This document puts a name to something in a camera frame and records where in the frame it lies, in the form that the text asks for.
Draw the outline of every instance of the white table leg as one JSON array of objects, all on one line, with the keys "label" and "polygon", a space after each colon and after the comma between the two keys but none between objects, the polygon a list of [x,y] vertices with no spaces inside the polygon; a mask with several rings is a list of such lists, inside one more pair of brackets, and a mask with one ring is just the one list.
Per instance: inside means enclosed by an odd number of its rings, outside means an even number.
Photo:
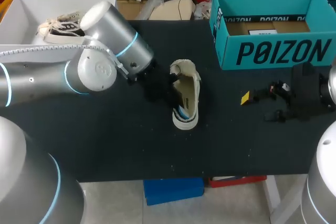
[{"label": "white table leg", "polygon": [[280,201],[278,187],[274,176],[267,176],[264,182],[264,190],[270,210],[271,224],[285,224],[290,216],[301,204],[301,195],[307,174],[299,175],[294,185]]}]

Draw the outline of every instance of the white cardboard box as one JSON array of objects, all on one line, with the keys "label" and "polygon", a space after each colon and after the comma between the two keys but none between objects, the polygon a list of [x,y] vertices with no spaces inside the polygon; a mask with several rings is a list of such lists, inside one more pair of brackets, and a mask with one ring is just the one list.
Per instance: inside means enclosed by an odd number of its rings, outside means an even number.
[{"label": "white cardboard box", "polygon": [[[36,35],[41,23],[63,14],[85,12],[99,1],[102,0],[13,0],[0,23],[0,51],[49,45]],[[116,5],[116,0],[107,1]],[[55,62],[71,59],[75,53],[75,49],[48,51],[47,56],[45,52],[24,53],[1,56],[0,62]]]}]

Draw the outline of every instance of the black tabletop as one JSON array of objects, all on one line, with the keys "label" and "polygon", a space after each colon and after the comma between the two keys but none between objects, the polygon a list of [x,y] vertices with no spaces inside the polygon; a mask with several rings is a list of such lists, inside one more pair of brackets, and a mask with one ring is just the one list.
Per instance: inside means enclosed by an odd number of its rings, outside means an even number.
[{"label": "black tabletop", "polygon": [[263,114],[285,108],[283,101],[240,106],[249,89],[288,83],[290,69],[221,70],[207,21],[131,24],[161,65],[184,58],[196,64],[202,84],[195,129],[178,130],[165,104],[146,101],[122,77],[98,95],[53,97],[1,108],[0,115],[80,182],[308,172],[336,114],[266,123]]}]

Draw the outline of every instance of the teal cardboard box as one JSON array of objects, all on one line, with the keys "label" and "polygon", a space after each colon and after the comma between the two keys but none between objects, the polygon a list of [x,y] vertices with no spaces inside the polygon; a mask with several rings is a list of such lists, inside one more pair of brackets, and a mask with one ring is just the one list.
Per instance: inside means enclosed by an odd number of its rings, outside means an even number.
[{"label": "teal cardboard box", "polygon": [[224,70],[328,66],[336,55],[327,0],[212,0],[209,23]]}]

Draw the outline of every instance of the sneaker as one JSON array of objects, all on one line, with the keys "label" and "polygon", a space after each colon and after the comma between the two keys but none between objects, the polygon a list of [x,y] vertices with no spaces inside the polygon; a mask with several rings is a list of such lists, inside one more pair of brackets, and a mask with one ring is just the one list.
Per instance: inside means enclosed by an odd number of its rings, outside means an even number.
[{"label": "sneaker", "polygon": [[84,13],[75,12],[48,19],[38,26],[43,40],[52,44],[82,44],[85,33],[80,29],[80,20]]},{"label": "sneaker", "polygon": [[180,130],[191,130],[198,123],[198,96],[200,81],[195,64],[190,60],[176,60],[171,64],[171,73],[178,76],[173,83],[181,94],[183,106],[173,109],[173,123]]}]

